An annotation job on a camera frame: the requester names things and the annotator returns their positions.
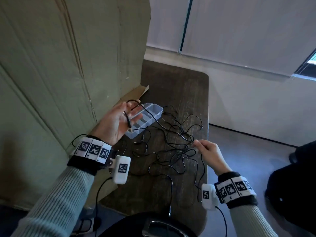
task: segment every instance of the white sensor device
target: white sensor device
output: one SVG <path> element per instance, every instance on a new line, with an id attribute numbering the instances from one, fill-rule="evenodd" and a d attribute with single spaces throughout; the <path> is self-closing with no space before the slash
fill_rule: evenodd
<path id="1" fill-rule="evenodd" d="M 115 157 L 115 167 L 112 170 L 113 182 L 116 184 L 125 184 L 128 171 L 130 169 L 131 158 L 124 155 Z"/>
<path id="2" fill-rule="evenodd" d="M 214 211 L 218 207 L 218 198 L 215 186 L 212 184 L 202 184 L 202 206 L 206 210 Z"/>

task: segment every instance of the sweater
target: sweater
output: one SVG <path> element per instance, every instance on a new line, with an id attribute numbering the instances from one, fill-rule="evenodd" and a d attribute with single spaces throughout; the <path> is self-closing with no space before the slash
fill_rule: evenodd
<path id="1" fill-rule="evenodd" d="M 93 175 L 75 167 L 67 167 L 28 215 L 19 221 L 11 236 L 69 237 L 93 180 Z M 255 205 L 232 208 L 230 214 L 238 237 L 277 236 Z"/>

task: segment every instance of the person's right hand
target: person's right hand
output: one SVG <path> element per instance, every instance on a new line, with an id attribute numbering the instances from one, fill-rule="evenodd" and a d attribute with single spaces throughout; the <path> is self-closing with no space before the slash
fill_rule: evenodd
<path id="1" fill-rule="evenodd" d="M 217 176 L 232 171 L 217 144 L 207 140 L 194 140 L 192 147 L 196 147 L 200 151 L 203 159 L 213 168 Z"/>

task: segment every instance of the window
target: window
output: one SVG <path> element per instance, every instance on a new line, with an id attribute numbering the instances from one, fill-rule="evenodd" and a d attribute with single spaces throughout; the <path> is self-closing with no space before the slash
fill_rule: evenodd
<path id="1" fill-rule="evenodd" d="M 295 71 L 294 74 L 305 75 L 316 78 L 316 49 Z"/>

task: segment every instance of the black and white square marker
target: black and white square marker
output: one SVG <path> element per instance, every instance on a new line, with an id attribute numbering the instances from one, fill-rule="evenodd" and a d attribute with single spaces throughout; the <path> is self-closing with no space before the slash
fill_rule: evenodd
<path id="1" fill-rule="evenodd" d="M 229 184 L 229 185 L 225 186 L 225 189 L 226 189 L 228 195 L 232 195 L 236 192 L 233 184 Z"/>
<path id="2" fill-rule="evenodd" d="M 251 185 L 249 184 L 249 182 L 248 182 L 248 181 L 246 181 L 246 180 L 244 180 L 244 182 L 245 182 L 245 184 L 246 184 L 247 188 L 248 188 L 248 189 L 250 189 L 250 190 L 252 190 Z"/>
<path id="3" fill-rule="evenodd" d="M 227 196 L 227 192 L 224 187 L 219 189 L 219 193 L 221 194 L 222 198 L 225 198 Z"/>
<path id="4" fill-rule="evenodd" d="M 88 153 L 93 154 L 93 155 L 98 155 L 100 150 L 101 150 L 101 146 L 92 144 Z"/>
<path id="5" fill-rule="evenodd" d="M 246 191 L 247 187 L 243 183 L 243 181 L 235 182 L 235 186 L 237 187 L 238 191 Z"/>
<path id="6" fill-rule="evenodd" d="M 203 191 L 203 199 L 210 199 L 209 191 Z"/>
<path id="7" fill-rule="evenodd" d="M 107 149 L 105 149 L 105 148 L 102 148 L 99 157 L 106 159 L 107 156 L 109 155 L 109 152 L 110 152 L 109 150 L 107 150 Z"/>
<path id="8" fill-rule="evenodd" d="M 83 141 L 83 142 L 81 142 L 81 144 L 80 144 L 78 150 L 80 150 L 80 151 L 87 151 L 89 145 L 90 145 L 89 142 Z"/>
<path id="9" fill-rule="evenodd" d="M 120 164 L 119 167 L 118 167 L 118 172 L 119 173 L 126 173 L 127 167 L 128 167 L 127 164 Z"/>

